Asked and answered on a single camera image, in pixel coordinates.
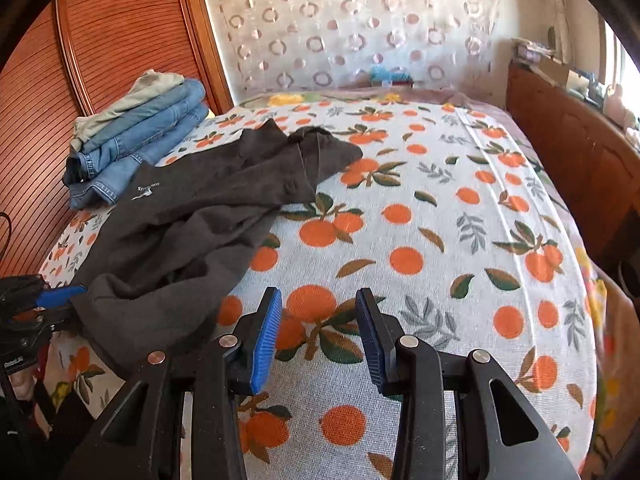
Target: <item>bed sheet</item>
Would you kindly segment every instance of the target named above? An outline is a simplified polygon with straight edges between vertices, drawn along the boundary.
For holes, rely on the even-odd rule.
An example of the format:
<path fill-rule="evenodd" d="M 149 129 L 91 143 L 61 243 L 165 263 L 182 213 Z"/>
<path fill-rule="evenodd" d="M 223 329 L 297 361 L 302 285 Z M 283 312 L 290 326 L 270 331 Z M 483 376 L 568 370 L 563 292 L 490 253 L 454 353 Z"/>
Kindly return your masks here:
<path fill-rule="evenodd" d="M 575 467 L 584 461 L 597 382 L 597 314 L 578 262 L 588 258 L 576 258 L 542 168 L 498 121 L 418 100 L 396 92 L 263 97 L 205 121 L 160 162 L 232 142 L 239 128 L 267 118 L 285 132 L 322 125 L 364 152 L 318 187 L 315 203 L 282 212 L 220 309 L 217 332 L 225 333 L 257 308 L 266 286 L 283 293 L 270 380 L 239 407 L 249 478 L 389 478 L 400 403 L 370 383 L 357 326 L 343 316 L 362 286 L 437 349 L 491 352 Z M 109 212 L 74 218 L 41 268 L 52 286 L 70 281 Z M 52 340 L 54 402 L 74 387 L 97 416 L 121 384 L 80 336 Z M 446 407 L 452 479 L 450 396 Z"/>

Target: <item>sheer curtain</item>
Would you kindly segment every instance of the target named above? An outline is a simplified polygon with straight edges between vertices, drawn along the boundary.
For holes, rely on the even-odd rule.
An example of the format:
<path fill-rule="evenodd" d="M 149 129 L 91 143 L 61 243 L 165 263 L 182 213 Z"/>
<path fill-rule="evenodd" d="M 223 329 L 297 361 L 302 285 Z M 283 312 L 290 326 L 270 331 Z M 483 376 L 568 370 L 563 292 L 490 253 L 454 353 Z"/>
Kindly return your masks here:
<path fill-rule="evenodd" d="M 360 86 L 373 67 L 465 90 L 490 72 L 500 0 L 207 0 L 236 101 Z"/>

